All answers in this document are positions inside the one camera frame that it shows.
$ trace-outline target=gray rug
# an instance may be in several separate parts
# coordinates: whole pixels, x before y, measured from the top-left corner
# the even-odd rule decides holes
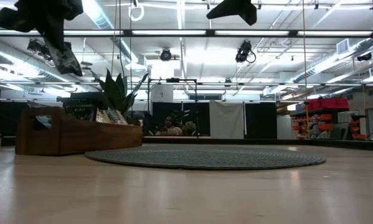
[[[172,169],[278,169],[326,161],[317,154],[282,149],[195,145],[142,146],[86,152],[85,155],[116,164]]]

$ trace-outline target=shelf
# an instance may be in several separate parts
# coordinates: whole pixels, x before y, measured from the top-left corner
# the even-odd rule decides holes
[[[313,111],[309,111],[308,112],[308,116],[312,116],[314,114],[323,114],[323,113],[338,113],[338,112],[345,112],[345,111],[349,111],[348,108],[323,108],[323,109],[319,109],[319,110],[313,110]],[[296,113],[296,114],[291,114],[290,115],[291,117],[302,117],[302,116],[306,116],[306,112],[302,112],[302,113]]]

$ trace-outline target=ceiling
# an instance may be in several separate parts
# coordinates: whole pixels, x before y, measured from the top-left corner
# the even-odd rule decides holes
[[[317,30],[373,30],[372,0],[318,0],[319,8],[314,10],[315,0],[305,0],[305,14],[301,0],[261,0],[262,8],[258,10],[258,22],[247,25],[239,16],[223,17],[208,20],[207,2],[185,0],[184,11],[177,7],[176,0],[140,0],[144,7],[144,15],[139,21],[132,21],[128,15],[132,1],[96,0],[102,6],[107,17],[116,29],[317,29]],[[211,8],[221,1],[211,1]],[[0,0],[0,6],[11,6],[15,1]],[[258,1],[252,3],[258,7]],[[139,16],[140,9],[133,9],[133,16]],[[72,21],[65,22],[65,29],[95,30],[97,25],[87,13],[83,13]],[[30,37],[0,37],[0,42],[23,52],[37,60],[42,58],[31,55],[27,50]],[[283,82],[282,75],[293,74],[306,65],[330,54],[342,38],[327,39],[281,39],[281,38],[237,38],[237,37],[124,37],[123,40],[132,52],[147,58],[148,65],[161,63],[158,53],[162,49],[171,49],[179,58],[182,53],[186,66],[184,77],[195,78],[203,82],[224,82],[231,78],[234,82]],[[235,55],[240,44],[249,40],[255,48],[257,61],[254,64],[237,64]],[[92,70],[102,77],[106,69],[120,73],[121,63],[117,59],[120,53],[113,42],[106,37],[66,38],[72,43],[72,49],[78,60],[92,63]],[[352,69],[352,60],[328,68],[323,73],[332,73],[334,77],[345,74]],[[180,60],[171,64],[175,68],[175,77],[182,77]],[[125,75],[142,76],[143,72],[125,68]],[[3,80],[16,80],[13,76],[2,77]],[[93,77],[86,72],[79,80],[92,81]],[[315,79],[317,83],[327,80]],[[264,86],[248,86],[246,90],[262,90]]]

